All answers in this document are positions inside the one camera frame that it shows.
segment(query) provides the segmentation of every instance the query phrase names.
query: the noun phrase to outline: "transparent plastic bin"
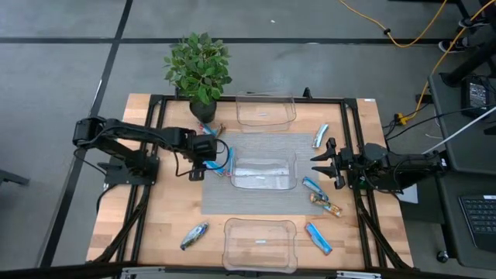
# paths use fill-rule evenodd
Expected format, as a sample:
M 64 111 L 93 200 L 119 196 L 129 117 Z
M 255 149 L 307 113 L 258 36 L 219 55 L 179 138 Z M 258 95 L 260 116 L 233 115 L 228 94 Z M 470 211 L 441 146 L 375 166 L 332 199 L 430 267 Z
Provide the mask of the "transparent plastic bin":
M 263 133 L 289 129 L 296 119 L 291 94 L 239 92 L 236 114 L 244 133 Z
M 298 183 L 296 153 L 235 146 L 231 184 L 243 189 L 290 190 Z
M 222 264 L 227 270 L 295 272 L 296 226 L 291 221 L 229 219 Z

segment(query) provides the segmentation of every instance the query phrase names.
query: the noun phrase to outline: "wooden tabletop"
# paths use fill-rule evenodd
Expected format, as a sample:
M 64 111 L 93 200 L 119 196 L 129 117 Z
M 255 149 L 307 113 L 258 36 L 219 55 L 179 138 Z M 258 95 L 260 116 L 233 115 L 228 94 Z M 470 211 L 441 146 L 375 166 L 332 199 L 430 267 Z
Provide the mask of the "wooden tabletop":
M 149 99 L 150 95 L 129 95 L 123 121 L 144 125 Z M 357 102 L 365 143 L 378 143 L 384 146 L 381 121 L 375 100 L 358 99 Z M 343 123 L 338 105 L 296 104 L 296 110 L 297 118 L 290 129 L 280 133 L 315 134 L 322 123 L 327 123 L 329 129 L 323 142 L 332 136 L 336 138 L 338 149 L 344 147 Z M 348 111 L 348 116 L 353 144 L 356 146 L 357 139 L 351 111 Z M 226 133 L 241 132 L 236 120 L 234 102 L 218 103 L 213 126 L 216 122 L 222 122 L 226 126 Z M 198 130 L 198 123 L 189 111 L 188 102 L 167 103 L 164 120 L 164 127 L 166 126 Z M 123 140 L 122 143 L 131 149 L 139 148 L 137 142 Z M 325 144 L 322 144 L 315 154 L 324 151 Z M 176 166 L 173 155 L 165 150 L 159 150 L 158 155 L 160 156 L 160 171 L 150 194 L 139 252 L 140 264 L 221 267 L 225 241 L 224 225 L 230 218 L 239 218 L 292 221 L 297 228 L 298 268 L 364 269 L 353 193 L 348 188 L 336 190 L 333 179 L 320 174 L 319 185 L 328 193 L 331 201 L 343 209 L 341 218 L 336 218 L 328 212 L 324 212 L 323 215 L 203 215 L 201 211 L 202 183 L 191 182 L 187 176 L 175 177 Z M 180 172 L 191 169 L 191 165 L 185 160 L 180 160 L 179 164 Z M 319 164 L 325 166 L 329 162 L 319 162 Z M 99 256 L 122 227 L 129 189 L 129 185 L 119 185 L 102 199 L 88 249 L 88 260 Z M 382 233 L 403 261 L 412 266 L 412 256 L 398 201 L 391 195 L 378 192 L 375 193 L 375 198 Z M 208 232 L 193 246 L 185 251 L 181 250 L 179 245 L 184 236 L 194 226 L 204 221 L 210 223 Z M 332 246 L 333 251 L 328 256 L 325 256 L 310 240 L 304 228 L 307 222 L 314 223 Z M 374 238 L 370 232 L 368 236 L 373 264 L 378 265 Z M 130 257 L 134 231 L 130 233 L 129 239 L 125 259 Z

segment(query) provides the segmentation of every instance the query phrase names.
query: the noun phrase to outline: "black plant pot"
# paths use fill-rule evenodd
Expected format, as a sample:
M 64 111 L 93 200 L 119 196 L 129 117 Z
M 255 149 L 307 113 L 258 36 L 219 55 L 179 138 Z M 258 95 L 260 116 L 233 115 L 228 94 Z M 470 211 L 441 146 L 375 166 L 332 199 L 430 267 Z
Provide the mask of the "black plant pot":
M 210 123 L 214 121 L 215 110 L 217 109 L 217 102 L 211 100 L 210 104 L 205 105 L 202 102 L 189 102 L 189 109 L 191 113 L 196 116 L 202 123 Z

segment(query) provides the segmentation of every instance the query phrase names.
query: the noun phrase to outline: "keyboard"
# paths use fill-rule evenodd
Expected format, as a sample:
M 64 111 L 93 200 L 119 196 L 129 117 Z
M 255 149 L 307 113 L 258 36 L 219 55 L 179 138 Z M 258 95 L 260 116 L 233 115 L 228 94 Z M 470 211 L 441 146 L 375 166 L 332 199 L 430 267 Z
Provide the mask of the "keyboard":
M 463 196 L 460 204 L 475 246 L 496 253 L 496 195 Z

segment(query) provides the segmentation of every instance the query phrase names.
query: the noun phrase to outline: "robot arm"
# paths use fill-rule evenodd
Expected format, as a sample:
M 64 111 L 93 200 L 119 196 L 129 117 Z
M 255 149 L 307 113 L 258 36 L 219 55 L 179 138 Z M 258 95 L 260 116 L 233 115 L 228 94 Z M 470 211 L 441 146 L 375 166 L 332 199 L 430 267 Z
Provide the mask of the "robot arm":
M 429 175 L 446 170 L 446 163 L 438 153 L 396 154 L 375 143 L 367 143 L 360 155 L 352 154 L 347 147 L 337 153 L 334 138 L 330 138 L 325 146 L 327 151 L 311 160 L 331 159 L 332 163 L 329 167 L 312 169 L 329 177 L 335 177 L 336 189 L 345 186 L 340 171 L 351 171 L 356 177 L 362 177 L 365 182 L 372 184 L 378 190 L 401 192 Z
M 203 162 L 215 160 L 217 155 L 215 137 L 197 135 L 192 129 L 179 127 L 154 129 L 101 117 L 82 119 L 76 124 L 72 139 L 73 144 L 84 150 L 97 148 L 117 159 L 113 164 L 98 164 L 107 170 L 106 183 L 111 182 L 107 181 L 108 176 L 111 176 L 109 171 L 114 174 L 113 180 L 118 176 L 126 176 L 128 179 L 113 181 L 122 183 L 138 177 L 145 178 L 145 181 L 148 182 L 154 182 L 154 178 L 157 176 L 157 157 L 154 157 L 153 154 L 148 157 L 146 152 L 142 150 L 131 150 L 117 142 L 117 139 L 156 143 L 165 150 L 182 154 L 185 159 L 193 163 L 189 177 L 191 181 L 203 180 L 205 172 Z

